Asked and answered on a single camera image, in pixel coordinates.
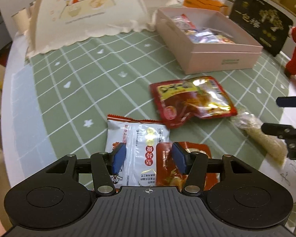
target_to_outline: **cardboard box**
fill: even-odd
[[[236,44],[192,43],[171,20],[171,17],[181,14],[185,14],[196,28],[208,27],[230,34]],[[263,48],[251,35],[218,11],[159,8],[156,28],[185,74],[251,69]]]

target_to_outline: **twisted plastic bag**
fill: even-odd
[[[244,129],[272,156],[277,164],[283,165],[287,155],[286,144],[276,136],[264,134],[261,131],[262,121],[260,119],[246,111],[239,111],[237,116],[231,118],[231,121],[240,129]]]

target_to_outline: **table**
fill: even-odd
[[[12,113],[7,109],[6,115],[3,112],[2,125],[9,124],[7,119],[12,118],[12,129],[7,130],[7,126],[3,129],[14,136],[15,143],[14,147],[10,146],[13,152],[5,153],[10,181],[18,183],[22,176],[26,178],[68,153],[87,158],[103,151],[107,114],[159,119],[149,84],[198,75],[215,77],[238,109],[245,108],[263,122],[289,123],[296,127],[296,111],[290,114],[289,109],[283,110],[275,104],[278,96],[294,95],[296,90],[283,74],[280,63],[266,51],[253,69],[186,76],[156,32],[90,38],[31,58],[11,76],[10,96],[5,94],[8,88],[5,82],[3,107],[8,107],[6,99],[10,97]],[[7,136],[3,131],[4,149],[9,145]],[[283,168],[272,165],[265,151],[229,119],[193,118],[171,130],[170,139],[205,143],[213,158],[226,153],[235,155],[283,184],[296,202],[296,175],[291,163]],[[90,175],[82,175],[80,182],[92,188]],[[294,211],[294,220],[288,225],[292,228],[296,204]]]

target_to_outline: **paper roll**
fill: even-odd
[[[35,2],[36,2],[36,1],[33,1],[33,2],[30,3],[30,15],[31,15],[31,16],[32,16],[33,11],[34,11],[34,5],[35,5]]]
[[[26,30],[30,27],[30,18],[27,13],[27,9],[19,11],[15,15],[12,16],[20,34],[24,34]]]

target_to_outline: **white snack packet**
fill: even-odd
[[[133,120],[108,116],[106,152],[112,152],[119,142],[126,142],[126,158],[118,176],[111,176],[116,188],[126,186],[155,186],[155,147],[169,141],[165,125],[152,120]]]

